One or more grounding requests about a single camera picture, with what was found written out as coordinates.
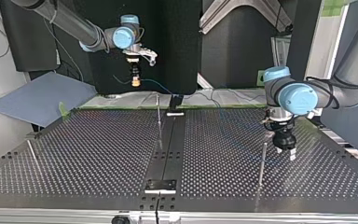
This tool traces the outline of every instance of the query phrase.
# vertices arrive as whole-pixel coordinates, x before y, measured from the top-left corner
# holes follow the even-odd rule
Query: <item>metal plate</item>
[[[138,209],[158,137],[156,111],[75,112],[34,142],[38,160],[26,149],[6,157],[0,206]]]
[[[299,119],[297,159],[278,154],[263,109],[188,110],[177,210],[358,213],[358,160]],[[261,150],[268,142],[263,188]]]
[[[156,111],[75,112],[34,142],[39,160],[26,145],[0,160],[0,208],[358,214],[358,160],[299,119],[289,161],[263,117],[260,108],[187,110],[165,119],[160,140]],[[176,179],[176,195],[144,195],[152,174]]]

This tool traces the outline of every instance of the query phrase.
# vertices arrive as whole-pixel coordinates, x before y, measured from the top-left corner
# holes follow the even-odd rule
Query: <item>thin metal pin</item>
[[[34,160],[36,160],[36,155],[34,154],[34,148],[33,148],[33,146],[32,146],[31,140],[27,140],[27,143],[28,143],[28,147],[29,147],[30,150],[31,150],[32,157],[34,158]]]
[[[156,94],[156,106],[157,106],[157,114],[158,114],[158,126],[161,128],[161,114],[159,112],[159,95]]]
[[[266,156],[267,156],[267,143],[263,144],[263,151],[261,154],[261,165],[260,165],[260,177],[258,178],[258,186],[263,186],[263,175],[264,175],[264,165],[266,163]]]

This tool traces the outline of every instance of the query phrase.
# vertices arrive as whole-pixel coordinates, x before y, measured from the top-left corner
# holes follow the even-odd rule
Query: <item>black cable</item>
[[[77,80],[81,81],[81,75],[79,74],[79,72],[77,71],[77,69],[75,69],[71,64],[69,64],[69,63],[66,62],[65,60],[61,59],[61,65],[65,66],[65,68],[66,68],[66,70],[67,70],[67,75],[68,75],[68,76],[69,76],[69,74],[72,74],[72,75],[73,75],[74,73],[76,73],[76,76],[74,76],[74,78],[76,78]]]
[[[323,86],[321,86],[321,85],[319,85],[319,84],[317,84],[317,83],[314,83],[314,82],[305,81],[304,83],[313,85],[313,86],[315,86],[315,87],[321,89],[322,91],[325,91],[325,92],[329,95],[329,97],[330,97],[328,105],[331,104],[330,101],[331,101],[331,99],[332,99],[332,100],[336,103],[336,106],[333,107],[333,109],[339,109],[339,100],[337,99],[337,97],[334,95],[334,93],[333,93],[332,91],[329,91],[329,90],[326,89],[325,87],[323,87]]]
[[[159,224],[159,216],[158,216],[159,197],[160,197],[160,194],[159,194],[159,196],[158,196],[157,206],[156,206],[156,211],[155,211],[155,214],[156,214],[156,224]]]
[[[78,73],[75,75],[75,74],[71,71],[71,69],[74,70],[74,68],[73,68],[69,63],[63,63],[63,62],[62,62],[59,68],[61,68],[62,65],[65,67],[65,69],[66,69],[66,75],[67,75],[68,77],[73,77],[74,79],[77,79],[77,80],[80,80],[80,79],[81,79],[81,77],[80,77],[80,75],[79,75]]]
[[[279,6],[279,10],[278,10],[278,15],[277,15],[277,20],[275,22],[275,36],[274,36],[274,42],[275,42],[275,57],[277,60],[277,66],[279,66],[279,55],[278,55],[278,46],[277,46],[277,35],[278,35],[278,21],[279,21],[279,16],[281,15],[281,10],[282,10],[282,5]]]
[[[317,80],[317,81],[320,81],[320,82],[323,82],[326,84],[331,84],[332,86],[335,86],[335,87],[340,87],[342,89],[358,90],[358,85],[346,83],[346,82],[340,80],[339,78],[337,78],[337,76],[334,76],[334,78],[338,83],[331,82],[331,79],[321,79],[318,77],[306,77],[306,80],[313,79],[313,80]]]
[[[336,79],[337,82],[341,83],[342,85],[358,89],[358,85],[353,85],[351,83],[345,82],[345,81],[341,80],[340,78],[338,78],[337,76],[334,76],[334,78]]]

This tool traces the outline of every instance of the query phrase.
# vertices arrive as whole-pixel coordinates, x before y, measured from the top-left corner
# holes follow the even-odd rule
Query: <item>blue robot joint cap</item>
[[[290,77],[290,69],[286,66],[276,66],[264,72],[264,82],[268,82],[281,77]]]
[[[309,114],[318,104],[316,91],[305,83],[292,83],[284,87],[278,95],[279,105],[294,115]]]
[[[135,15],[123,15],[120,17],[120,22],[139,24],[139,18]]]

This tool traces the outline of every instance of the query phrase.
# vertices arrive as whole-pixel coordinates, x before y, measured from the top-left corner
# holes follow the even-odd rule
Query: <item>gray panel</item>
[[[273,66],[270,38],[275,35],[255,8],[235,8],[202,38],[202,76],[215,88],[256,87],[258,71]]]
[[[340,40],[335,70],[342,61],[347,49],[350,47],[358,31],[358,2],[352,3],[345,21],[344,30]],[[337,133],[351,145],[358,149],[358,107],[343,108],[339,110],[326,109],[321,120],[324,125]]]
[[[358,212],[358,161],[312,124],[296,126],[297,158],[278,154],[259,123],[263,109],[186,113],[176,209],[220,212]],[[264,187],[261,147],[268,142]]]
[[[47,127],[62,116],[60,102],[71,110],[96,94],[87,83],[49,72],[0,98],[0,113]]]
[[[322,123],[358,149],[358,107],[325,109]]]
[[[156,116],[137,110],[76,112],[34,143],[37,161],[30,150],[0,160],[0,203],[139,209],[137,196],[158,145]]]

